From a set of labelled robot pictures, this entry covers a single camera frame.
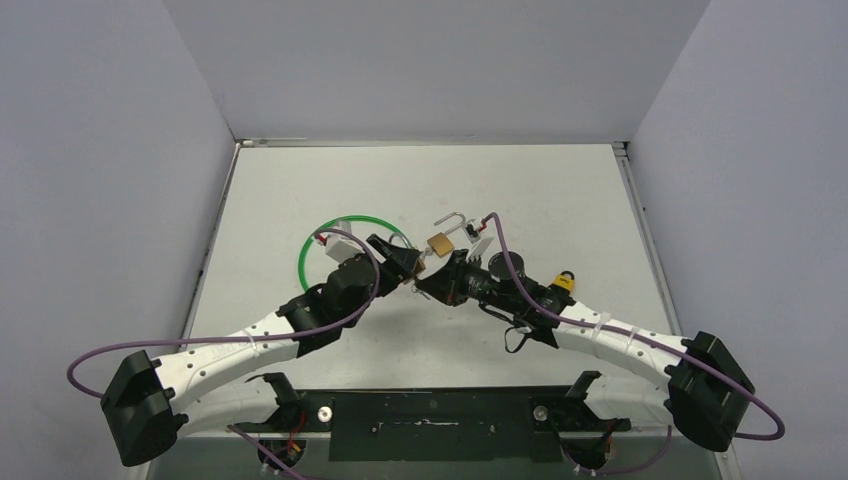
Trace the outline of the padlock keys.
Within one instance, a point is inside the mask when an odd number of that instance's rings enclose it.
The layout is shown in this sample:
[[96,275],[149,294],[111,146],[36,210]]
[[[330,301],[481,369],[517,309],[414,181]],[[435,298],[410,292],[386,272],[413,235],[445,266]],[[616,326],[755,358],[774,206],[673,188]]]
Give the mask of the padlock keys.
[[421,288],[420,288],[420,286],[419,286],[419,284],[418,284],[418,280],[417,280],[416,278],[413,278],[413,279],[411,280],[410,288],[411,288],[411,291],[412,291],[414,294],[419,295],[419,296],[423,297],[423,298],[424,298],[424,299],[426,299],[426,300],[431,300],[431,299],[432,299],[432,297],[431,297],[431,296],[430,296],[430,295],[429,295],[426,291],[424,291],[423,289],[421,289]]

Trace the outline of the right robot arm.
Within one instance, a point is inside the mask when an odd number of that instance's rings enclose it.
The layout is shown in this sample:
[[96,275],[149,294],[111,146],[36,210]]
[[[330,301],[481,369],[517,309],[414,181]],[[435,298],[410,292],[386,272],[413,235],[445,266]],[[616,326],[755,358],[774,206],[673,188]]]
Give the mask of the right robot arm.
[[742,438],[739,427],[755,388],[720,338],[706,332],[662,334],[617,320],[574,299],[572,282],[567,274],[548,285],[528,278],[515,252],[497,253],[483,267],[455,251],[415,285],[444,305],[473,300],[534,341],[634,375],[621,386],[599,378],[569,396],[565,414],[577,428],[618,418],[669,424],[714,452]]

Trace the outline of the yellow black padlock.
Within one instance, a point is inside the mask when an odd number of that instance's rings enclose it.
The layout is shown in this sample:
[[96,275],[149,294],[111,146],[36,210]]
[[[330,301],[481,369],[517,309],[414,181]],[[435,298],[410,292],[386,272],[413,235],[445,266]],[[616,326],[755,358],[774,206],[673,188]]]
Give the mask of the yellow black padlock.
[[560,272],[550,283],[551,288],[556,288],[571,294],[575,288],[575,275],[573,272],[565,270]]

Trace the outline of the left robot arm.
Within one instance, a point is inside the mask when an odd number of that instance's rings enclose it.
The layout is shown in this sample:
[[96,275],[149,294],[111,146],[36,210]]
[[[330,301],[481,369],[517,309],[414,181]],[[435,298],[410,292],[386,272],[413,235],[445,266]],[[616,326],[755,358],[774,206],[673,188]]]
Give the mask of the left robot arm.
[[122,465],[162,455],[199,425],[199,414],[188,409],[205,395],[338,340],[376,298],[422,271],[421,255],[372,234],[325,282],[237,333],[191,339],[187,350],[155,358],[145,349],[126,356],[100,400]]

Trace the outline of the brass padlock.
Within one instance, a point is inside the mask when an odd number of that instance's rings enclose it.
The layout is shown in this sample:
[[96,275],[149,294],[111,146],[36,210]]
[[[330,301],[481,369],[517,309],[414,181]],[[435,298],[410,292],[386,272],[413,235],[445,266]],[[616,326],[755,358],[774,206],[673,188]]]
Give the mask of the brass padlock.
[[390,234],[389,243],[394,244],[395,242],[398,242],[406,249],[412,249],[418,252],[418,257],[415,260],[414,266],[412,268],[413,277],[417,277],[421,272],[426,269],[425,258],[430,253],[429,248],[425,247],[423,250],[420,250],[412,243],[408,236],[402,232],[393,232]]
[[464,227],[466,216],[460,212],[451,212],[434,222],[435,227],[440,228],[440,232],[436,233],[427,240],[428,254],[434,254],[438,258],[443,258],[454,250],[454,245],[450,240],[450,235]]

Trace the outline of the green cable lock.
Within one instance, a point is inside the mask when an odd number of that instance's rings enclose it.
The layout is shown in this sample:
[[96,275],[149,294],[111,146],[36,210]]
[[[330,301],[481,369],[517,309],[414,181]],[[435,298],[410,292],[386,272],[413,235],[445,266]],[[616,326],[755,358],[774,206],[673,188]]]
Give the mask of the green cable lock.
[[[340,224],[341,222],[349,222],[349,223],[364,223],[370,225],[376,225],[382,228],[385,228],[390,231],[390,241],[394,238],[399,238],[406,247],[411,247],[412,242],[408,238],[408,236],[397,226],[390,223],[387,220],[382,218],[364,215],[364,214],[351,214],[351,215],[343,215],[340,217],[336,217],[332,220],[326,221],[324,224],[318,227],[319,230],[328,229],[334,227],[335,225]],[[322,245],[322,242],[319,238],[315,236],[310,236],[301,246],[301,249],[297,258],[297,278],[300,284],[300,287],[303,291],[307,291],[310,288],[310,284],[307,279],[306,274],[306,260],[309,255],[309,251],[313,246]]]

